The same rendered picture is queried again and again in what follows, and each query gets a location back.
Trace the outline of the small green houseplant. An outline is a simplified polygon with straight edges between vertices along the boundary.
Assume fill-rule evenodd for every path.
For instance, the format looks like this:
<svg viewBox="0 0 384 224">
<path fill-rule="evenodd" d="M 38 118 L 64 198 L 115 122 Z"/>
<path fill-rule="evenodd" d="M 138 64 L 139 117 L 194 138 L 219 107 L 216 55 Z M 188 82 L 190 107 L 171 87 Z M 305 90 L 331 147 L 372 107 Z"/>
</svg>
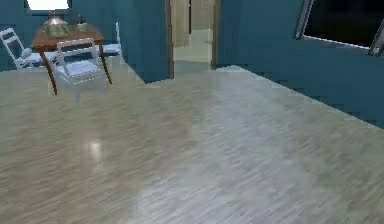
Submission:
<svg viewBox="0 0 384 224">
<path fill-rule="evenodd" d="M 87 31 L 87 22 L 86 19 L 78 14 L 76 17 L 76 26 L 81 32 L 86 32 Z"/>
</svg>

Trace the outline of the white slatted chair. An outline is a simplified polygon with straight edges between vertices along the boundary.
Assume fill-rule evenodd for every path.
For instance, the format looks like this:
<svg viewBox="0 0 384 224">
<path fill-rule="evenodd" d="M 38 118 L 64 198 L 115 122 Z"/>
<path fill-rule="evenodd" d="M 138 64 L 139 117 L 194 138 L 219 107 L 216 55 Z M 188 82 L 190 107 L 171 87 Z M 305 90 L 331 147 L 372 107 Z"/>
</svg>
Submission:
<svg viewBox="0 0 384 224">
<path fill-rule="evenodd" d="M 103 46 L 103 53 L 104 54 L 117 54 L 119 57 L 120 63 L 123 63 L 119 22 L 115 23 L 115 31 L 116 31 L 116 43 L 104 45 Z"/>
<path fill-rule="evenodd" d="M 57 43 L 58 62 L 54 66 L 54 74 L 57 75 L 73 93 L 74 101 L 80 103 L 78 87 L 90 82 L 100 90 L 106 89 L 105 79 L 102 75 L 104 69 L 100 65 L 95 42 L 92 38 L 69 40 Z M 78 59 L 67 62 L 68 57 L 87 54 L 89 59 Z"/>
<path fill-rule="evenodd" d="M 17 70 L 41 67 L 43 65 L 43 59 L 40 54 L 25 47 L 13 28 L 0 31 L 0 41 L 12 58 Z"/>
</svg>

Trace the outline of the brown wooden table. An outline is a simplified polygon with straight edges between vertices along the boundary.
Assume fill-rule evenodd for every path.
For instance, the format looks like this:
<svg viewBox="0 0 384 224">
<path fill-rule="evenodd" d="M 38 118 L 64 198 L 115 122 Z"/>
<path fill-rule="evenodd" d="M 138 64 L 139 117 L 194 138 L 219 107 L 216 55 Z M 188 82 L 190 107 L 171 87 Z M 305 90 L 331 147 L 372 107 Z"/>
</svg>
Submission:
<svg viewBox="0 0 384 224">
<path fill-rule="evenodd" d="M 58 94 L 56 80 L 53 75 L 51 61 L 47 58 L 46 52 L 56 51 L 57 44 L 59 42 L 68 42 L 68 41 L 75 41 L 75 40 L 80 40 L 85 38 L 92 38 L 94 41 L 94 44 L 99 47 L 100 57 L 101 57 L 105 75 L 108 78 L 109 83 L 112 83 L 112 79 L 109 74 L 108 67 L 106 65 L 105 55 L 103 52 L 104 36 L 101 34 L 101 32 L 92 24 L 87 25 L 87 30 L 85 32 L 82 32 L 75 25 L 71 26 L 69 30 L 70 30 L 70 33 L 67 36 L 52 37 L 48 35 L 46 32 L 44 32 L 42 28 L 40 28 L 37 30 L 35 37 L 33 38 L 30 44 L 30 48 L 33 50 L 36 50 L 39 53 L 39 55 L 41 56 L 45 64 L 54 94 L 55 95 Z"/>
</svg>

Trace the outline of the bright window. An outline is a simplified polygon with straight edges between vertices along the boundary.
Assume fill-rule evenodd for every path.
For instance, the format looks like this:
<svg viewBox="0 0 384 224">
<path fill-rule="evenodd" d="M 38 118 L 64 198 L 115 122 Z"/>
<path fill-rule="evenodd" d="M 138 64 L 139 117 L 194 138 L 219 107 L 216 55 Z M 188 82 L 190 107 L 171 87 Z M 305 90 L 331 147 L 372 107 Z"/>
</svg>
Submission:
<svg viewBox="0 0 384 224">
<path fill-rule="evenodd" d="M 72 0 L 24 0 L 24 11 L 30 15 L 65 15 L 71 9 Z"/>
</svg>

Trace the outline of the brown door frame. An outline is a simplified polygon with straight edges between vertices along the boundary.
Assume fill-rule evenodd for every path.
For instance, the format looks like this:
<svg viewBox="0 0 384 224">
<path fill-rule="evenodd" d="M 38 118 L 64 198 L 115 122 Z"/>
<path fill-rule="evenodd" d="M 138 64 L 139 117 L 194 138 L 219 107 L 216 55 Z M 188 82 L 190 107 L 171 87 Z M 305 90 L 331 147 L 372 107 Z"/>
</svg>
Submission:
<svg viewBox="0 0 384 224">
<path fill-rule="evenodd" d="M 165 0 L 169 77 L 182 65 L 217 68 L 222 0 Z"/>
</svg>

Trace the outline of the dark window with grey frame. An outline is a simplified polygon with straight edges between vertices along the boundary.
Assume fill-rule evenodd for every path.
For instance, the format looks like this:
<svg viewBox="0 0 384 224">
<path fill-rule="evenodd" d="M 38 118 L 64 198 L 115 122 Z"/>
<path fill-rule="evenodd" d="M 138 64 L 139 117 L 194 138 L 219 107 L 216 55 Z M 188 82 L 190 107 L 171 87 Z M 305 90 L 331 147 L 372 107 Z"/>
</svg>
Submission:
<svg viewBox="0 0 384 224">
<path fill-rule="evenodd" d="M 384 56 L 384 0 L 301 0 L 293 38 Z"/>
</svg>

